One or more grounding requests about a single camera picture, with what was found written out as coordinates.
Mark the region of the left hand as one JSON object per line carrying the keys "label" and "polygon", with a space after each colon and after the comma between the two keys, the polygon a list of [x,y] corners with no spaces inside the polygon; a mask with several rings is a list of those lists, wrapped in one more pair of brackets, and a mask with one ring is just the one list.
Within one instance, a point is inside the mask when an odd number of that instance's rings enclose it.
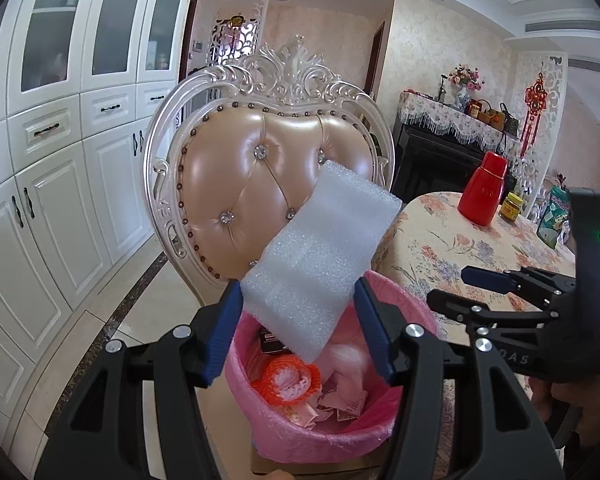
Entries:
{"label": "left hand", "polygon": [[277,469],[259,477],[259,480],[296,480],[296,478],[288,471]]}

